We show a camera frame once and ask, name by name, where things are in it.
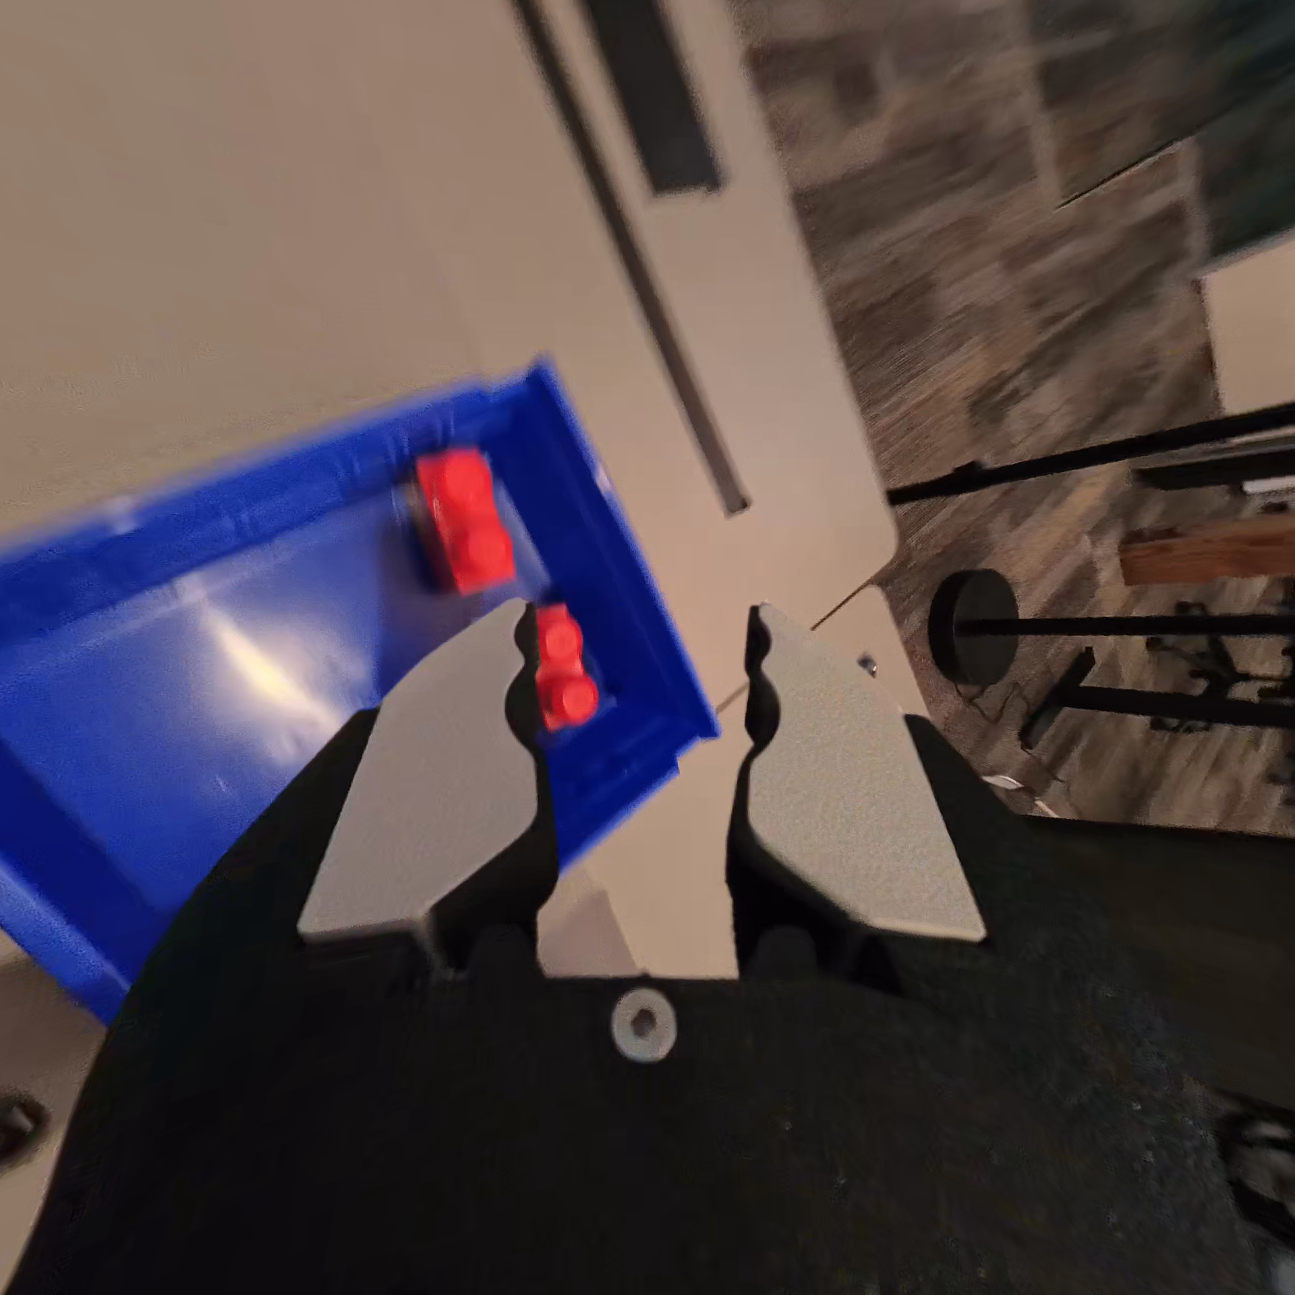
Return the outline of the black round-base floor stand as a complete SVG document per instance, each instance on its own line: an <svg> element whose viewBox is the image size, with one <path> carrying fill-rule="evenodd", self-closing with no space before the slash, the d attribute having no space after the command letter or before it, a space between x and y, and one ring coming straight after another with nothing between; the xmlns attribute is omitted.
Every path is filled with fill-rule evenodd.
<svg viewBox="0 0 1295 1295"><path fill-rule="evenodd" d="M932 596L927 650L940 676L960 687L992 687L1009 673L1024 639L1291 639L1291 611L1176 611L1149 616L1026 617L995 571L955 572Z"/></svg>

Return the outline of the grey desk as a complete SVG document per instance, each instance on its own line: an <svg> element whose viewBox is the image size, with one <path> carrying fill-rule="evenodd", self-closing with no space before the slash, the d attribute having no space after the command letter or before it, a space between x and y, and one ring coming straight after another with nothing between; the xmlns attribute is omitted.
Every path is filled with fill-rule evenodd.
<svg viewBox="0 0 1295 1295"><path fill-rule="evenodd" d="M749 609L895 523L724 4L662 11L718 193L653 196L574 4L2 4L2 543L550 364L719 736L540 926L733 979Z"/></svg>

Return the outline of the black desk plate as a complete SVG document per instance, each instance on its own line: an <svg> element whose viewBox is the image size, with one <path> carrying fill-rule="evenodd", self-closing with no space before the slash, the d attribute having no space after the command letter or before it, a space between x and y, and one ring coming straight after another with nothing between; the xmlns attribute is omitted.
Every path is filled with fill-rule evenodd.
<svg viewBox="0 0 1295 1295"><path fill-rule="evenodd" d="M651 195L718 193L722 172L656 2L582 2Z"/></svg>

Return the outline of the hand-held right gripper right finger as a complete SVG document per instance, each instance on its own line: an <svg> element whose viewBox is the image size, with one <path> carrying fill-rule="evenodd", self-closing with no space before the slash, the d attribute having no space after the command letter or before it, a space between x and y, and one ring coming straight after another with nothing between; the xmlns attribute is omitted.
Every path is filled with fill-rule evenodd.
<svg viewBox="0 0 1295 1295"><path fill-rule="evenodd" d="M738 963L761 947L855 963L873 935L986 933L903 711L858 659L749 609L741 759L725 835Z"/></svg>

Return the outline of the black metal stand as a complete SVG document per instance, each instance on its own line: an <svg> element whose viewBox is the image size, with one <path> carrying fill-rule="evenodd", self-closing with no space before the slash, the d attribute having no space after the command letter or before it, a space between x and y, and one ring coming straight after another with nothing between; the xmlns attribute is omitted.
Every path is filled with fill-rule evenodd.
<svg viewBox="0 0 1295 1295"><path fill-rule="evenodd" d="M1091 468L1152 458L1179 451L1211 448L1236 438L1251 438L1267 432L1285 432L1293 428L1293 403L1223 415L1189 426L1145 432L1098 446L1086 446L1029 458L1011 465L963 465L946 475L904 485L884 494L890 508L903 508L929 500L963 497L1000 485L1032 482L1052 475L1068 475Z"/></svg>

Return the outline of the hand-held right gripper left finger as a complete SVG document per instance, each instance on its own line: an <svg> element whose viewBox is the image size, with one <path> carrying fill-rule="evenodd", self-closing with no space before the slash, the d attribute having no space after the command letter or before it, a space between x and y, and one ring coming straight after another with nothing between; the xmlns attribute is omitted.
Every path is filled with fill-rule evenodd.
<svg viewBox="0 0 1295 1295"><path fill-rule="evenodd" d="M297 919L306 944L402 936L460 970L491 929L536 942L559 872L537 630L506 600L388 693Z"/></svg>

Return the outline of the blue plastic bin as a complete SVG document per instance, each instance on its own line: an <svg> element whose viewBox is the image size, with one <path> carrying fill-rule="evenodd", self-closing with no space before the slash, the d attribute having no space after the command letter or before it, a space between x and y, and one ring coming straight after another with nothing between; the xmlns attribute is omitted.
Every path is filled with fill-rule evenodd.
<svg viewBox="0 0 1295 1295"><path fill-rule="evenodd" d="M439 588L417 460L476 449L511 583ZM414 394L2 543L1 919L103 1026L172 916L352 714L511 597L564 605L599 707L545 745L560 867L718 719L560 389Z"/></svg>

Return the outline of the red two-stud block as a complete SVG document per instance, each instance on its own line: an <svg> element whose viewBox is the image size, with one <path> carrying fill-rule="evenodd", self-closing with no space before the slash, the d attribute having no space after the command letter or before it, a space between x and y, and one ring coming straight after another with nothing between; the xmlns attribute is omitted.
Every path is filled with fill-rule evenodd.
<svg viewBox="0 0 1295 1295"><path fill-rule="evenodd" d="M496 506L491 465L476 448L414 461L414 526L439 589L500 589L516 576L511 535Z"/></svg>
<svg viewBox="0 0 1295 1295"><path fill-rule="evenodd" d="M536 608L539 667L536 690L550 734L588 724L599 708L599 688L585 668L584 636L565 605Z"/></svg>

